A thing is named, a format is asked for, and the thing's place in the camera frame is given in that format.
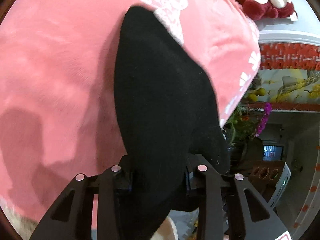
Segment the black small garment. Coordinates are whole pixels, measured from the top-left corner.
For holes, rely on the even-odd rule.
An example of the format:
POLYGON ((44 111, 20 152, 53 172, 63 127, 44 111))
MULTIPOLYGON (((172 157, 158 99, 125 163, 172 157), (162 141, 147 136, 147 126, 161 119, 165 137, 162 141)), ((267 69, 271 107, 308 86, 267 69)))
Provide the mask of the black small garment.
POLYGON ((120 237, 150 239, 177 197, 189 153, 221 174, 230 168, 215 93, 153 12, 131 7, 120 30, 114 100, 132 174, 120 237))

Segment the purple orchid flower arrangement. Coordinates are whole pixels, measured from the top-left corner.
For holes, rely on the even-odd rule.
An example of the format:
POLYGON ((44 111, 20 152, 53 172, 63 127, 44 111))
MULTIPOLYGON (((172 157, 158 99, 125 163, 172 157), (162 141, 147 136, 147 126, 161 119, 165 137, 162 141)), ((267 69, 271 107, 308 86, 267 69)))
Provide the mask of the purple orchid flower arrangement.
POLYGON ((228 145, 253 140, 265 129, 272 106, 263 103, 259 109, 237 106, 222 128, 228 145))

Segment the pink fleece blanket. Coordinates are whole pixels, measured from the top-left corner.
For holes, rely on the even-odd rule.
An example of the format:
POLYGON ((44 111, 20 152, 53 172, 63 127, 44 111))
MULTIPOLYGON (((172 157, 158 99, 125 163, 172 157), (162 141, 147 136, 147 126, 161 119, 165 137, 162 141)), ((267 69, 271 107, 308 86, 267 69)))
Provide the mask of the pink fleece blanket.
POLYGON ((221 125, 257 73, 259 30, 235 0, 1 0, 1 208, 23 239, 74 175, 125 154, 113 77, 133 5, 206 70, 221 125))

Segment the red monkey plush toy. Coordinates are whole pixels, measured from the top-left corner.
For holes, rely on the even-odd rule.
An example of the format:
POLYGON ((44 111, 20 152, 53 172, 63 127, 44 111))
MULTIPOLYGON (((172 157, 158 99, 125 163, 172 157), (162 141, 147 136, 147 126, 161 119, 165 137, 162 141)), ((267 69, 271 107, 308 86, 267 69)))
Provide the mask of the red monkey plush toy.
POLYGON ((288 18, 298 20, 292 0, 236 0, 243 12, 252 20, 262 18, 288 18))

